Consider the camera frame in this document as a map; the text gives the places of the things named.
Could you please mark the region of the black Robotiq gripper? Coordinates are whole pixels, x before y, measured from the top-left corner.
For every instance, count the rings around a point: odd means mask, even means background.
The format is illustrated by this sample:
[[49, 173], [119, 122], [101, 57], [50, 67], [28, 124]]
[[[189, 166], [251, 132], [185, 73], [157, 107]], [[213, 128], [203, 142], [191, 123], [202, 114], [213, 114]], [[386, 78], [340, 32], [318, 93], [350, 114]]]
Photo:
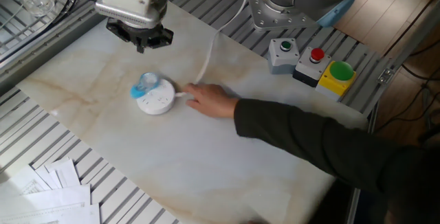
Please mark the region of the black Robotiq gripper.
[[170, 45], [174, 36], [174, 32], [162, 24], [151, 29], [135, 28], [113, 18], [107, 20], [106, 28], [124, 42], [134, 44], [141, 54], [146, 48], [156, 49]]

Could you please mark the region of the person's bare hand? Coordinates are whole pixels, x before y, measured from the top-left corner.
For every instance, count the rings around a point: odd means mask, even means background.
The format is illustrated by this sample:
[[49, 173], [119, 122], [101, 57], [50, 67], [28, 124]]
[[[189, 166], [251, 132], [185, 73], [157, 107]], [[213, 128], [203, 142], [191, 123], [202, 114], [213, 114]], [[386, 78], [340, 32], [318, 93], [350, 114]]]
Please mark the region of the person's bare hand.
[[186, 105], [208, 117], [229, 119], [234, 117], [239, 99], [229, 96], [219, 85], [187, 84], [183, 92], [193, 96], [193, 99], [186, 101]]

